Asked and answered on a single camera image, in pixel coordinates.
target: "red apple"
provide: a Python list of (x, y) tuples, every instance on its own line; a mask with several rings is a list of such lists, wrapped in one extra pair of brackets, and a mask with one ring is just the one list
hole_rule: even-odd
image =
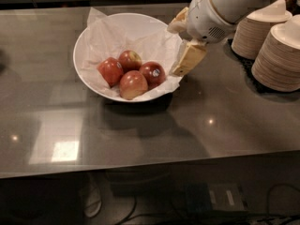
[(97, 70), (101, 73), (103, 79), (110, 87), (118, 84), (124, 75), (121, 64), (113, 57), (109, 57), (97, 66)]
[(141, 57), (132, 50), (123, 51), (118, 60), (122, 65), (124, 72), (128, 72), (130, 70), (139, 70), (140, 66), (142, 65)]
[(147, 91), (147, 80), (137, 70), (125, 73), (120, 81), (120, 96), (126, 100), (132, 100)]
[(157, 62), (147, 62), (140, 67), (141, 74), (148, 81), (149, 90), (166, 81), (166, 73), (162, 65)]

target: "bowl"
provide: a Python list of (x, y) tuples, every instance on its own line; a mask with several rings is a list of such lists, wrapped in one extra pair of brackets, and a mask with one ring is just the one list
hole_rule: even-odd
[[(172, 93), (182, 79), (169, 73), (182, 39), (168, 32), (167, 26), (139, 13), (117, 13), (93, 22), (80, 34), (74, 47), (73, 62), (78, 76), (92, 91), (115, 101), (143, 102)], [(144, 63), (159, 62), (167, 75), (163, 84), (132, 100), (120, 97), (118, 85), (110, 88), (96, 69), (107, 57), (117, 58), (127, 49), (137, 52)]]

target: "table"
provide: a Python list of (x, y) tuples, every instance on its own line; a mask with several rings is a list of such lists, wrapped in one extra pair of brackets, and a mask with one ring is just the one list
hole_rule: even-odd
[[(96, 9), (168, 23), (186, 5)], [(95, 94), (72, 60), (89, 11), (0, 11), (1, 178), (300, 149), (299, 93), (258, 94), (226, 39), (173, 94), (139, 104)]]

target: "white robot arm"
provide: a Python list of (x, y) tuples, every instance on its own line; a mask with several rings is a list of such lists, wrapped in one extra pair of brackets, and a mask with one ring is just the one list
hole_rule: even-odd
[[(202, 54), (195, 57), (199, 63), (205, 54), (203, 44), (217, 43), (228, 36), (236, 25), (252, 11), (264, 8), (277, 0), (192, 0), (189, 7), (182, 10), (180, 14), (169, 24), (168, 30), (179, 33), (187, 30), (191, 35), (192, 42), (187, 48), (198, 46)], [(175, 75), (185, 75), (193, 65), (185, 64), (187, 59), (182, 57)]]

